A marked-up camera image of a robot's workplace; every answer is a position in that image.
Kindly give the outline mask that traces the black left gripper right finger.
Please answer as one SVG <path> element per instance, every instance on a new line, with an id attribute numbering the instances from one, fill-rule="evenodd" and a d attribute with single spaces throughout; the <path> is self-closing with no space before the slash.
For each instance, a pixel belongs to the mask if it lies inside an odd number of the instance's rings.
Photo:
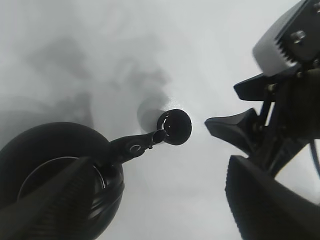
<path id="1" fill-rule="evenodd" d="M 244 240 L 320 238 L 320 207 L 242 156 L 229 159 L 225 194 Z"/>

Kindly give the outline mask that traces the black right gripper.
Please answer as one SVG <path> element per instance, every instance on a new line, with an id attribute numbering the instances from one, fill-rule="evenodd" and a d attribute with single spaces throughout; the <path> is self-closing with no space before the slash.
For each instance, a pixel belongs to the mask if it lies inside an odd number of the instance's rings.
<path id="1" fill-rule="evenodd" d="M 262 101 L 254 108 L 208 118 L 209 133 L 249 155 L 249 161 L 274 178 L 302 147 L 320 137 L 320 69 L 293 74 L 263 73 L 233 86 L 243 101 Z"/>

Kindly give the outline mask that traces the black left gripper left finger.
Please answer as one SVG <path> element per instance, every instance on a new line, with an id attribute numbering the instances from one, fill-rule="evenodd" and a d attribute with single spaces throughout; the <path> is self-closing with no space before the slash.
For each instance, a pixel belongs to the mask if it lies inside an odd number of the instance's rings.
<path id="1" fill-rule="evenodd" d="M 2 240 L 17 240 L 27 233 L 38 220 L 43 218 L 50 207 L 66 198 L 73 183 L 81 180 L 89 181 L 89 165 L 92 159 L 81 157 L 58 174 L 17 202 L 0 210 L 0 238 Z"/>

